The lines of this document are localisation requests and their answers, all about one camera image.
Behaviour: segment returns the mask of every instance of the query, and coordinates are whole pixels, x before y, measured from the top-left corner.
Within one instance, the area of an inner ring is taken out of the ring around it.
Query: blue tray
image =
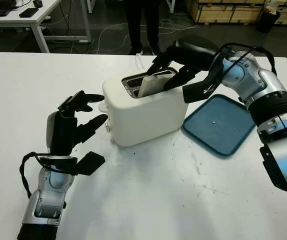
[[[253,130],[255,123],[242,104],[216,94],[190,114],[182,127],[217,153],[231,156]]]

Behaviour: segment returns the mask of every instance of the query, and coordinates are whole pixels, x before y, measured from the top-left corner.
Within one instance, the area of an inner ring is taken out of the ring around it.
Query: white table
[[[46,43],[46,39],[69,39],[69,40],[88,40],[89,42],[92,41],[92,37],[90,34],[89,23],[87,18],[86,12],[86,3],[85,0],[80,0],[81,2],[81,10],[84,20],[84,28],[86,31],[86,37],[82,36],[72,36],[72,37],[61,37],[61,36],[48,36],[44,37],[43,33],[40,28],[40,23],[48,16],[53,9],[61,2],[61,0],[43,0],[43,7],[39,8],[39,10],[32,16],[28,18],[21,18],[19,14],[22,13],[24,10],[28,8],[35,8],[33,2],[27,4],[26,6],[20,7],[18,9],[12,10],[7,16],[0,17],[0,28],[7,28],[7,27],[29,27],[32,29],[34,37],[38,43],[40,51],[42,53],[49,53],[49,49]],[[21,1],[18,2],[17,6],[20,6],[22,3]]]
[[[146,68],[153,58],[141,57]],[[269,67],[266,58],[257,60]],[[276,57],[275,64],[287,88],[287,59]],[[48,115],[79,90],[102,93],[105,79],[142,71],[134,56],[0,53],[0,239],[15,239],[19,232],[28,203],[19,166],[24,154],[47,150]],[[237,100],[224,86],[216,93]],[[187,115],[201,104],[190,104]],[[77,114],[79,123],[99,114],[98,104],[92,106],[92,113]],[[91,150],[106,163],[91,176],[75,178],[57,239],[285,240],[287,192],[272,185],[261,146],[253,130],[223,159],[179,129],[119,147],[102,126],[72,153],[81,158]],[[31,159],[25,169],[34,191],[41,167]]]

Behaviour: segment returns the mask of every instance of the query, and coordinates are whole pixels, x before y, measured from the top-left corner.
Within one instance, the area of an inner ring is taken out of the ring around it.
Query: black cable
[[[250,52],[252,52],[254,49],[256,49],[256,46],[253,46],[252,48],[250,48],[245,54],[243,54],[241,57],[238,58],[237,61],[235,61],[223,74],[222,74],[222,78],[234,67],[236,66],[245,56],[247,56],[247,54],[249,54]]]
[[[28,184],[28,181],[27,181],[27,179],[25,177],[25,163],[27,162],[28,159],[30,159],[32,157],[35,157],[37,162],[43,168],[45,168],[45,169],[47,169],[48,171],[51,171],[51,172],[56,172],[56,173],[60,173],[60,174],[70,174],[70,175],[73,175],[73,176],[77,175],[77,173],[74,173],[74,172],[62,171],[62,170],[51,168],[48,165],[42,163],[38,156],[51,156],[51,154],[50,153],[36,153],[36,152],[32,151],[32,152],[28,153],[27,155],[23,156],[21,165],[19,167],[19,172],[20,172],[20,175],[21,175],[22,184],[23,184],[24,189],[27,192],[27,196],[28,196],[29,199],[30,199],[32,193],[31,193],[31,191],[29,189],[29,184]]]
[[[68,26],[69,27],[68,27],[68,31],[67,31],[67,36],[69,35],[69,31],[70,31],[70,16],[71,16],[71,12],[72,12],[72,3],[73,3],[73,0],[70,0],[69,11],[68,11]]]
[[[252,51],[257,51],[259,53],[263,53],[267,56],[269,63],[271,65],[271,71],[277,76],[277,71],[275,68],[275,59],[274,59],[274,55],[268,51],[267,49],[265,49],[262,46],[251,46],[251,45],[247,45],[247,44],[242,44],[242,43],[237,43],[237,42],[229,42],[226,43],[224,45],[222,45],[219,50],[214,54],[213,57],[213,61],[211,63],[211,66],[213,65],[214,61],[216,60],[216,56],[219,55],[220,53],[222,53],[223,49],[228,48],[229,46],[239,46],[239,47],[244,47],[244,48],[249,48],[250,50],[245,53],[244,55],[242,55],[237,61],[235,61],[222,75],[225,76],[237,63],[239,63],[247,54],[249,54]]]
[[[62,3],[59,3],[59,7],[60,7],[60,11],[61,11],[62,17],[64,18],[65,24],[67,25],[67,30],[66,30],[66,32],[64,33],[64,35],[66,35],[66,33],[68,33],[69,30],[70,30],[70,28],[69,28],[69,23],[68,23],[68,21],[67,21],[67,19],[66,19],[66,16],[65,16],[65,14],[64,14]]]

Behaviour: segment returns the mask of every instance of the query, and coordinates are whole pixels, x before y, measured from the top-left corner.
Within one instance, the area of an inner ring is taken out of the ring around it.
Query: gray floor
[[[184,6],[182,1],[177,0],[177,13],[183,13]],[[69,35],[84,35],[83,19],[80,14],[80,1],[73,0],[70,15],[70,30]],[[63,11],[65,15],[69,12],[70,1],[63,0]],[[52,33],[62,35],[67,30],[67,25],[63,20],[60,8],[57,7],[52,13],[52,22],[47,24]],[[107,7],[104,0],[97,0],[94,13],[88,15],[91,35],[94,43],[89,45],[87,43],[72,42],[48,42],[49,49],[52,53],[73,53],[73,54],[95,54],[98,50],[99,36],[100,50],[98,54],[117,54],[125,55],[130,50],[130,41],[126,37],[128,34],[127,20],[122,5],[115,7]],[[186,27],[193,27],[194,23],[190,21],[189,16],[184,14],[168,15],[168,7],[165,2],[160,6],[160,47],[162,50],[166,49],[175,39],[186,35],[197,34],[208,38],[217,45],[222,45],[227,42],[238,42],[250,45],[262,45],[270,50],[276,57],[287,57],[287,26],[274,26],[270,33],[261,33],[256,31],[254,25],[228,25],[228,24],[210,24],[200,25],[194,28],[185,29]],[[147,33],[144,32],[145,26],[142,26],[141,40],[143,44],[144,54],[150,55],[148,48]],[[31,31],[23,29],[3,28],[0,29],[0,52],[40,52],[38,45],[34,39]]]

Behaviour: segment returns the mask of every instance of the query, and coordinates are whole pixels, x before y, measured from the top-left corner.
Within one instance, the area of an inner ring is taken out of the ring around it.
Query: white toaster
[[[158,74],[177,73],[168,68]],[[183,124],[188,104],[184,102],[181,87],[138,98],[146,73],[106,80],[102,85],[107,112],[107,130],[114,141],[123,147],[154,139]]]

